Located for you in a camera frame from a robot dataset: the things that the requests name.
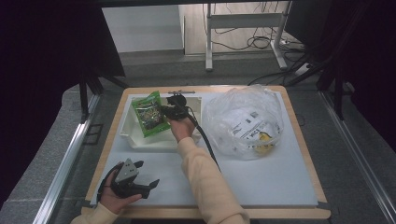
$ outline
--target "food packet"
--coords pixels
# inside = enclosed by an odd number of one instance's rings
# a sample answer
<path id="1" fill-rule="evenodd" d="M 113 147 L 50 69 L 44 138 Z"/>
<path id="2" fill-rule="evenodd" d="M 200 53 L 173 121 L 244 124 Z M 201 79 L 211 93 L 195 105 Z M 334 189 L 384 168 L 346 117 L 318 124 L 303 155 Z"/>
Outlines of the food packet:
<path id="1" fill-rule="evenodd" d="M 161 112 L 159 91 L 154 91 L 144 99 L 132 101 L 132 107 L 139 120 L 144 137 L 170 129 L 170 124 Z"/>

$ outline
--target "white metal stand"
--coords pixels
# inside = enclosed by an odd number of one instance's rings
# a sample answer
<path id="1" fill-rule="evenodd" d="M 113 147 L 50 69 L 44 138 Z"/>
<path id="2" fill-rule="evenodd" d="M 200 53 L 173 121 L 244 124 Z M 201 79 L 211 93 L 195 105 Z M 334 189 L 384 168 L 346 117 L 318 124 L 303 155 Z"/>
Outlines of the white metal stand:
<path id="1" fill-rule="evenodd" d="M 291 1 L 286 4 L 282 13 L 211 15 L 211 4 L 207 4 L 206 71 L 213 70 L 212 29 L 255 27 L 277 27 L 276 38 L 271 41 L 271 48 L 273 49 L 280 69 L 287 69 L 288 67 L 285 59 L 279 49 L 279 41 L 289 15 L 290 5 Z"/>

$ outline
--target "white wall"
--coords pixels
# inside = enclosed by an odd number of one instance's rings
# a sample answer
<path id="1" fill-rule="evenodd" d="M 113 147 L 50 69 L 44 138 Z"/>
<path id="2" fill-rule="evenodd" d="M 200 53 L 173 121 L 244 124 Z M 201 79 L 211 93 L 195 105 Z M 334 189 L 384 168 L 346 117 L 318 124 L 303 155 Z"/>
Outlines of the white wall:
<path id="1" fill-rule="evenodd" d="M 178 6 L 106 7 L 118 52 L 183 49 Z"/>

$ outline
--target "person's right hand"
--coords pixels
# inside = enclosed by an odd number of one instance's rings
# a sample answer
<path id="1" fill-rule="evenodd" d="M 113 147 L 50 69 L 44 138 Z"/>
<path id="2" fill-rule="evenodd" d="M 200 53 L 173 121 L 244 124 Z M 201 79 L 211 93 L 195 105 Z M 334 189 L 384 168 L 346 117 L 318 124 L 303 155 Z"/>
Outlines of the person's right hand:
<path id="1" fill-rule="evenodd" d="M 171 124 L 172 134 L 175 136 L 177 142 L 180 142 L 183 138 L 191 137 L 195 127 L 189 118 L 183 120 L 169 119 Z"/>

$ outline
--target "person's left hand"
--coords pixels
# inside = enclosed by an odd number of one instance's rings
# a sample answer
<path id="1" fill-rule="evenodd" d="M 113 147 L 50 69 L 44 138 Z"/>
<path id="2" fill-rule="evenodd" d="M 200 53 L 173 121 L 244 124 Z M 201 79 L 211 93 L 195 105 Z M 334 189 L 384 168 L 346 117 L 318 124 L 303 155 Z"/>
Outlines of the person's left hand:
<path id="1" fill-rule="evenodd" d="M 113 179 L 113 175 L 115 172 L 116 170 L 113 171 L 106 180 L 100 203 L 108 210 L 110 210 L 112 213 L 119 214 L 122 208 L 124 208 L 126 205 L 130 203 L 134 203 L 137 200 L 141 199 L 142 195 L 136 194 L 124 199 L 117 196 L 110 187 L 111 180 Z"/>

